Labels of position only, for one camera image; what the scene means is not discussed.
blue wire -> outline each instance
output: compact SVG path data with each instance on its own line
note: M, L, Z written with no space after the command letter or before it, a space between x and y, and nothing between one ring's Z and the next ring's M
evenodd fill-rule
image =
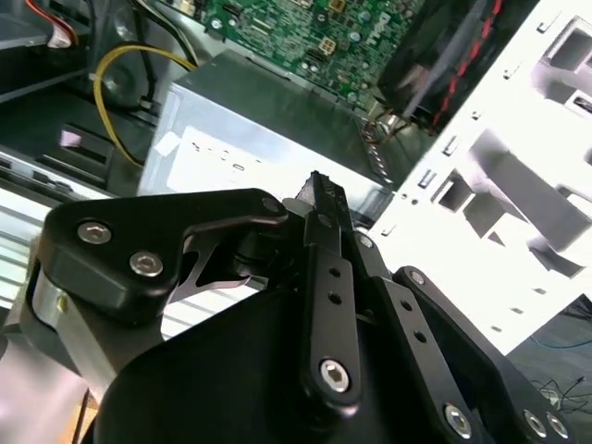
M544 347L546 349L552 349L552 350L571 350L571 349L579 349L580 347L584 347L585 345L589 345L592 344L592 339L590 340L586 340L584 342L580 342L579 344L573 344L573 345L548 345L548 344L544 344L542 342L539 342L538 339L536 339L534 336L531 336L530 339L536 344L539 345L541 347Z

silver bolt head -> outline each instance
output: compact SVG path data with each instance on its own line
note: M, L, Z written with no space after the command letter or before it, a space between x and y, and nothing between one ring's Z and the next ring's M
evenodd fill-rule
M555 430L560 437L562 437L563 439L567 439L570 437L570 434L567 432L567 428L565 427L565 425L563 425L563 423L555 415L553 415L550 412L547 412L547 420L549 421L549 424L551 424L553 430Z
M372 242L372 240L367 237L365 234L363 233L357 233L358 239L360 240L360 243L366 247L366 248L372 248L374 247L374 243Z
M459 437L471 439L473 429L471 428L471 423L467 417L461 412L461 409L455 405L446 404L446 407L444 408L444 416L446 417L449 426L452 427L452 430L454 430Z
M163 262L154 253L137 252L129 259L129 266L134 273L145 278L155 278L163 272Z
M417 283L419 285L424 285L426 283L426 280L424 279L424 277L422 275L420 275L419 273L417 273L416 271L411 272L411 279L413 279L415 281L415 283Z
M99 222L85 222L78 227L78 237L93 245L108 243L111 236L111 230Z
M536 416L533 415L532 412L530 412L528 410L524 410L523 416L524 416L526 423L530 426L530 428L533 429L533 431L539 437L545 438L547 436L547 429L545 428L543 423L541 423L540 420Z
M343 365L332 359L321 363L321 377L337 393L343 393L350 387L350 377Z

cable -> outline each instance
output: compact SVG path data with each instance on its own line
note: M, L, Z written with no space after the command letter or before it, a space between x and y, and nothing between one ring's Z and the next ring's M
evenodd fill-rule
M572 344L572 345L549 345L549 344L545 344L543 342L540 342L538 339L536 339L534 336L531 336L530 339L536 344L539 345L541 347L544 347L546 349L551 349L551 350L572 350L572 349L579 349L580 347L584 347L586 345L590 345L592 344L592 339L589 340L585 340L584 342L580 342L578 344Z
M40 7L38 7L37 5L35 5L33 3L33 0L25 0L25 4L29 7L29 9L31 9L34 13L36 13L37 15L43 17L44 19L48 20L49 22L51 22L53 25L57 26L58 28L60 28L62 31L64 31L66 34L68 34L70 40L76 45L78 46L79 42L79 38L78 35L76 35L76 32L72 29L72 27L70 25L68 25L64 20L62 20L61 18L58 18L52 14L49 14L47 12L45 12L44 10L42 10Z
M557 383L557 381L555 379L550 379L547 383L543 384L541 381L538 381L536 379L532 379L530 382L532 382L533 384L537 383L537 384L541 384L541 387L538 388L538 391L543 390L545 387L547 387L549 384L552 384L556 391L558 396L561 396L560 398L560 405L558 410L560 412L564 412L567 414L571 414L571 413L575 413L575 412L582 412L585 414L592 414L592 412L586 411L584 410L584 407L586 407L589 404L589 401L575 401L574 399L576 398L587 398L587 397L591 397L592 393L585 393L585 394L581 394L581 395L572 395L572 396L567 396L568 393L574 389L575 387L577 387L579 384L581 384L583 381L585 380L585 378L583 376L579 377L575 383L569 387L567 390L563 391L560 387L560 385ZM571 407L571 408L565 408L565 406L563 405L566 401L568 402L579 402L580 404L576 407Z
M109 115L105 109L105 102L103 100L103 76L106 70L116 59L131 51L145 51L148 53L158 54L160 56L173 60L174 62L178 63L187 70L197 69L197 66L179 57L176 54L165 51L164 49L154 48L152 46L141 44L127 44L118 46L115 49L108 52L99 62L99 65L97 66L95 72L92 91L94 93L94 101L96 102L96 106L99 110L101 120L103 120L103 124L105 125L107 134L109 135L109 138L111 139L115 147L124 155L126 159L128 159L136 167L143 167L143 162L134 157L134 155L130 153L130 151L125 147L123 142L117 136L115 129L113 128L113 124L111 123Z
M383 142L383 143L390 142L390 141L392 140L392 138L393 138L393 137L396 137L396 136L397 136L397 134L399 134L401 131L403 131L403 130L405 130L405 129L409 128L409 127L411 127L411 122L406 122L406 121L403 121L403 124L402 124L401 126L399 126L398 128L394 128L394 129L393 129L393 130L390 132L390 134L389 134L389 135L388 135L388 136L385 138L385 140L384 140L384 141L382 141L382 142Z
M89 41L86 43L87 48L96 44L96 9L94 8L94 0L84 0L89 7Z
M138 40L141 44L147 44L146 37L144 35L144 30L142 27L142 17L140 16L140 12L136 7L134 7L132 11L136 32L138 34ZM148 53L146 53L145 51L140 51L140 54L142 55L142 62L144 64L144 69L146 70L146 82L148 84L148 92L143 98L147 102L152 103L154 101L154 95L156 94L157 82L156 74L154 74L154 65L152 64L152 60L148 56Z
M459 67L458 71L456 71L456 74L454 75L454 77L450 81L450 85L448 87L448 92L446 94L446 97L444 97L444 100L442 101L442 105L441 105L439 111L434 115L434 119L432 120L432 124L430 126L430 132L434 132L436 130L436 125L442 119L442 116L444 115L444 113L446 111L448 111L448 109L450 107L451 100L452 100L452 96L456 93L456 87L458 86L459 80L462 77L464 77L467 69L469 68L469 65L471 65L471 63L477 58L477 56L479 55L479 52L481 51L481 47L483 46L485 39L491 33L493 23L495 22L498 14L500 13L501 7L503 5L503 0L495 0L495 2L496 3L493 6L493 10L491 11L491 14L489 15L489 17L486 18L485 22L483 23L481 35L479 35L479 38L476 40L476 42L473 43L473 47L471 48L471 53L461 63L461 66Z
M165 31L169 32L175 40L179 43L179 46L183 50L185 57L194 65L197 65L197 54L191 45L191 42L185 35L183 31L181 31L175 24L170 21L167 16L159 12L156 8L151 7L147 2L144 0L130 0L137 6L142 7L145 11L150 14L150 19L154 21L154 23L161 26Z

red wire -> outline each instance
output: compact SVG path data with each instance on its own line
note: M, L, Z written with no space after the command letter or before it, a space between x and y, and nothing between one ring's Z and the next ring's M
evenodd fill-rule
M452 100L452 96L456 93L456 87L459 83L459 80L466 74L466 70L469 68L469 65L476 59L479 55L479 51L481 51L481 47L483 46L483 42L491 33L491 27L493 26L496 17L501 11L501 6L503 4L503 0L496 0L496 4L493 6L493 10L491 14L485 22L483 23L483 29L481 30L481 35L476 42L473 43L473 48L471 48L471 54L461 63L459 66L458 71L454 78L450 81L450 85L448 87L448 93L446 97L442 101L442 106L440 107L439 111L434 115L434 119L432 120L432 125L430 127L430 131L434 132L436 130L436 125L442 119L442 116L446 111L448 111L450 107L450 103Z
M37 5L35 5L33 3L32 0L25 0L25 3L27 4L27 6L36 14L42 16L44 19L48 20L49 22L51 22L53 25L56 25L57 27L61 28L62 30L64 30L70 37L70 40L75 44L78 45L79 44L79 39L78 39L78 35L76 35L76 32L72 29L72 27L70 25L68 25L64 20L62 20L61 18L52 16L48 13L46 13L45 11L43 11L40 7L38 7Z

silver metal box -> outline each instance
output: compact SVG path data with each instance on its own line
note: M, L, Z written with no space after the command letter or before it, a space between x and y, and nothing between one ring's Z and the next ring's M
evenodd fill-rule
M318 170L376 220L392 192L373 161L380 172L347 111L226 51L171 86L139 194L256 187L282 199Z

